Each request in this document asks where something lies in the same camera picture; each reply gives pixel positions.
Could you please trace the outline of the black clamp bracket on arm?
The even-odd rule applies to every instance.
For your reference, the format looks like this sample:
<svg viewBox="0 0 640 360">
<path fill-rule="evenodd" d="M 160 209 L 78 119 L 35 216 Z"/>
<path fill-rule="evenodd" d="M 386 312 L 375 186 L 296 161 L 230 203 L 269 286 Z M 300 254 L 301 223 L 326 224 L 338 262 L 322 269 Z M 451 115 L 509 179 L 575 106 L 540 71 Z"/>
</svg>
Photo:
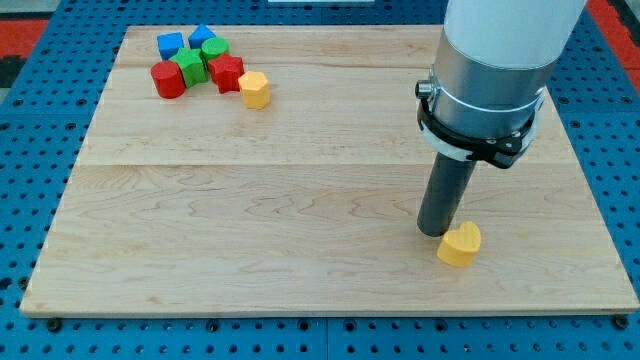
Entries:
<svg viewBox="0 0 640 360">
<path fill-rule="evenodd" d="M 538 114 L 511 135 L 500 138 L 470 137 L 448 129 L 428 109 L 422 99 L 417 110 L 417 122 L 425 141 L 437 152 L 456 161 L 484 161 L 500 169 L 508 169 L 527 151 L 538 130 Z"/>
</svg>

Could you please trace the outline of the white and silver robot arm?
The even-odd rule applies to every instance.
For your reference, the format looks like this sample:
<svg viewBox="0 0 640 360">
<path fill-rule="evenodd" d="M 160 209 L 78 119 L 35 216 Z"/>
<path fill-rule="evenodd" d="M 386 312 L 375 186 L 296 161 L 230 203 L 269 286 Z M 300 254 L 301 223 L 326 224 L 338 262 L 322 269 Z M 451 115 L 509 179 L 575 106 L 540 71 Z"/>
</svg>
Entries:
<svg viewBox="0 0 640 360">
<path fill-rule="evenodd" d="M 450 0 L 417 82 L 425 140 L 453 160 L 511 167 L 536 136 L 547 80 L 586 0 Z"/>
</svg>

